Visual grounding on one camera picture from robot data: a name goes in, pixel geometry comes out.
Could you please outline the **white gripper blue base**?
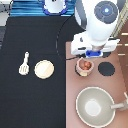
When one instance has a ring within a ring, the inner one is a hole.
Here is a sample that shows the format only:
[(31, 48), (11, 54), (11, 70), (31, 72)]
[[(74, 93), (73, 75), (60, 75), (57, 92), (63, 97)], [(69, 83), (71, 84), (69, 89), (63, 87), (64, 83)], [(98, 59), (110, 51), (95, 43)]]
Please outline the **white gripper blue base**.
[(119, 39), (113, 37), (104, 41), (93, 40), (86, 32), (75, 34), (71, 42), (71, 54), (82, 55), (87, 58), (101, 57), (106, 52), (116, 49)]

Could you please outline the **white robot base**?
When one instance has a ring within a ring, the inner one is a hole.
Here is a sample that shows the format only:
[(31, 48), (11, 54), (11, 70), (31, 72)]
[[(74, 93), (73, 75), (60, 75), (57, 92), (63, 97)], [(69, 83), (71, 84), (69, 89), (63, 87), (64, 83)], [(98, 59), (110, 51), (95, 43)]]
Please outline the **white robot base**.
[(66, 12), (66, 0), (45, 0), (44, 13), (48, 15), (61, 15)]

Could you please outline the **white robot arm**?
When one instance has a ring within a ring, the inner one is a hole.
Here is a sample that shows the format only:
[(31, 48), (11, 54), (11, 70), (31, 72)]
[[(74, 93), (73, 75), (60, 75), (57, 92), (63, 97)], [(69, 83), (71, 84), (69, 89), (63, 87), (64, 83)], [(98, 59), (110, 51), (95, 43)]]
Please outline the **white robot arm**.
[(114, 39), (111, 34), (119, 17), (117, 0), (76, 0), (74, 17), (84, 32), (74, 35), (72, 55), (89, 52), (103, 55), (116, 49), (119, 39)]

